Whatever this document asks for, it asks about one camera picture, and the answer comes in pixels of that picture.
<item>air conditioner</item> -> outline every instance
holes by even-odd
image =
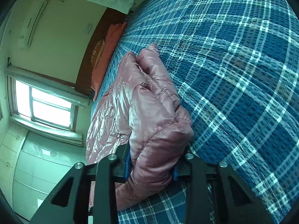
[[[38,24],[38,21],[41,17],[42,12],[44,11],[45,6],[47,5],[46,0],[34,1],[26,15],[24,20],[21,34],[18,39],[18,46],[21,48],[28,48],[31,46],[32,38],[35,32],[35,28]]]

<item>pink puffer jacket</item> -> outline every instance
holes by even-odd
[[[87,137],[87,163],[99,162],[129,143],[133,171],[116,184],[118,210],[161,191],[193,137],[190,115],[159,57],[156,44],[124,55],[114,83],[100,100]],[[91,189],[93,205],[94,184]]]

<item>orange blanket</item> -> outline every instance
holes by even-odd
[[[124,22],[123,24],[110,25],[109,27],[102,56],[99,59],[98,65],[92,71],[92,89],[95,91],[94,101],[96,101],[98,97],[110,59],[127,24],[127,22]]]

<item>blue plaid blanket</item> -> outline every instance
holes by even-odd
[[[98,101],[121,57],[156,42],[194,122],[191,151],[232,165],[279,223],[299,196],[298,26],[285,0],[149,0],[129,21]],[[119,222],[183,223],[185,198],[174,182]]]

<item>metal screw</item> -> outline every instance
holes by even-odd
[[[191,153],[187,153],[187,154],[185,155],[185,158],[188,159],[188,160],[191,160],[191,159],[194,158],[194,155],[191,154]]]
[[[77,163],[75,164],[75,168],[76,168],[76,169],[80,169],[80,168],[82,168],[83,166],[84,166],[84,164],[81,163],[81,162],[77,162]]]
[[[115,154],[110,154],[108,156],[108,159],[111,160],[111,161],[113,161],[113,160],[117,159],[117,156]]]
[[[227,167],[228,164],[227,164],[226,161],[220,161],[220,162],[219,162],[219,166],[220,166],[220,167]]]

